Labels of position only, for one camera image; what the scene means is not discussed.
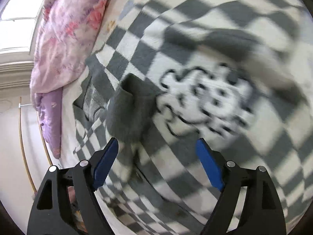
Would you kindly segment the grey white checkered sweater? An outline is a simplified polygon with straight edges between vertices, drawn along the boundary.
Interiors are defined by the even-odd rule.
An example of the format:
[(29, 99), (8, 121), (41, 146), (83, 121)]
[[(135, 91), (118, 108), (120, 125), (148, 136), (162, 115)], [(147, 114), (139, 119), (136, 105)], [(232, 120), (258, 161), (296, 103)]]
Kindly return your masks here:
[(86, 60), (73, 104), (79, 160), (115, 137), (99, 192), (135, 234), (199, 234), (219, 198), (208, 145), (263, 165), (291, 230), (312, 202), (312, 83), (295, 55), (301, 0), (141, 0)]

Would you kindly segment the purple pillow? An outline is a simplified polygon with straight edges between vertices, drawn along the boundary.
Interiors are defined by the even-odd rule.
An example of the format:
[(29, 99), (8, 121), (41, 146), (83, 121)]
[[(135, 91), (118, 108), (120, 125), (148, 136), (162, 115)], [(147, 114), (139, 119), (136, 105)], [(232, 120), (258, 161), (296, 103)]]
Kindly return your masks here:
[(63, 88), (48, 93), (36, 93), (34, 106), (39, 113), (43, 137), (55, 159), (60, 158), (62, 133)]

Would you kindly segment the pink purple floral quilt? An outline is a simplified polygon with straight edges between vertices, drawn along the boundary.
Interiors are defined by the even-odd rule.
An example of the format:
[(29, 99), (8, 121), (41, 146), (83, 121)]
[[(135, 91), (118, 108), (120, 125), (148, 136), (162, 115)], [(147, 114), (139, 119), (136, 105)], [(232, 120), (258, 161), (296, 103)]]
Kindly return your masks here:
[(31, 94), (75, 81), (85, 69), (108, 0), (45, 0), (31, 73)]

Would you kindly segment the white fleece bed blanket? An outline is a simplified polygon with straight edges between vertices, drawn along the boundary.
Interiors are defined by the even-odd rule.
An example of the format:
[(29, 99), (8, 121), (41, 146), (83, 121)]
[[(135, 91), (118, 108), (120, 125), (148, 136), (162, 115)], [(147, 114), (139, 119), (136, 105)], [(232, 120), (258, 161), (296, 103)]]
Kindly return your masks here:
[[(108, 3), (92, 52), (97, 52), (102, 48), (104, 42), (114, 29), (127, 1), (128, 0), (111, 0)], [(60, 159), (54, 162), (54, 164), (60, 168), (68, 168), (77, 164), (77, 158), (73, 154), (73, 151), (78, 145), (76, 140), (73, 102), (82, 93), (81, 83), (87, 77), (88, 72), (89, 69), (85, 68), (84, 72), (77, 80), (63, 87), (61, 155)]]

